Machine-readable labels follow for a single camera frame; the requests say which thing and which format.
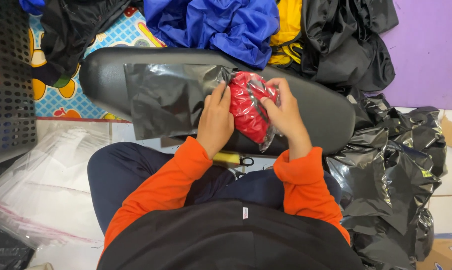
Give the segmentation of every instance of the red drawstring bag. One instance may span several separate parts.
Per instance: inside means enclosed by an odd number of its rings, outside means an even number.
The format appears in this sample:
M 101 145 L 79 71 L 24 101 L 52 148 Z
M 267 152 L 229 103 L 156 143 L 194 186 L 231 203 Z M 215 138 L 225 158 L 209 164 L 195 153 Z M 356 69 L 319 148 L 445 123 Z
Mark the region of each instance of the red drawstring bag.
M 260 100 L 267 97 L 279 106 L 279 91 L 265 84 L 261 76 L 246 71 L 233 73 L 229 83 L 231 89 L 229 112 L 234 116 L 234 126 L 259 144 L 261 151 L 269 147 L 276 132 Z

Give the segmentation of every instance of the orange long-sleeve shirt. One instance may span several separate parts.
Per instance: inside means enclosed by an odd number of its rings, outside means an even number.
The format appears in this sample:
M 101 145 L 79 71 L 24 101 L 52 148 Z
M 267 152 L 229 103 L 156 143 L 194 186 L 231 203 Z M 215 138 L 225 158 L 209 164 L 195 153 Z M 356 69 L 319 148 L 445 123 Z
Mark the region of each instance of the orange long-sleeve shirt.
M 277 158 L 273 167 L 284 184 L 284 212 L 331 223 L 349 243 L 348 231 L 339 224 L 343 217 L 341 210 L 323 178 L 322 151 L 320 147 L 314 147 L 307 156 L 289 161 L 289 150 L 286 150 Z M 191 184 L 212 164 L 198 141 L 188 137 L 171 160 L 123 201 L 106 230 L 104 249 L 146 213 L 183 207 Z

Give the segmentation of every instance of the black plastic basket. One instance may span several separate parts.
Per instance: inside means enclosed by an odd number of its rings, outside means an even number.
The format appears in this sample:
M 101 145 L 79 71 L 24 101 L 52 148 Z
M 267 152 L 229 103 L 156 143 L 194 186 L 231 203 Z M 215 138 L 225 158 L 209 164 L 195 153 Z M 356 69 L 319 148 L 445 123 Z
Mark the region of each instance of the black plastic basket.
M 0 0 L 0 163 L 37 144 L 28 14 Z

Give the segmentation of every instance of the purple surface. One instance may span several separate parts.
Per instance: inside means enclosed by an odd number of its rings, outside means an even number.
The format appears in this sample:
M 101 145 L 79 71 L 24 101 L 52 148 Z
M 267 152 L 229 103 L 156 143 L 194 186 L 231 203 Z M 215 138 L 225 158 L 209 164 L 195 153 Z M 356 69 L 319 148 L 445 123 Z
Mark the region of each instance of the purple surface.
M 452 0 L 393 0 L 399 25 L 381 35 L 396 71 L 391 106 L 452 109 Z

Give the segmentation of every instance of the hand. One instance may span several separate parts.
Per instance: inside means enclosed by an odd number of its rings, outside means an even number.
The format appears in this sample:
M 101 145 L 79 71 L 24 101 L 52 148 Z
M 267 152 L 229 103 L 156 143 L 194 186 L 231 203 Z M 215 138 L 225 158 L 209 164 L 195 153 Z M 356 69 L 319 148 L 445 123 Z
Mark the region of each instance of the hand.
M 298 101 L 291 94 L 289 85 L 284 78 L 274 78 L 266 83 L 267 86 L 277 86 L 279 89 L 281 106 L 269 98 L 263 97 L 261 103 L 268 112 L 269 119 L 289 142 L 289 160 L 307 156 L 313 146 L 310 136 L 301 119 Z
M 223 149 L 234 131 L 234 117 L 229 112 L 231 90 L 229 86 L 225 89 L 225 86 L 226 83 L 221 82 L 211 95 L 206 96 L 199 119 L 196 140 L 206 150 L 210 160 Z

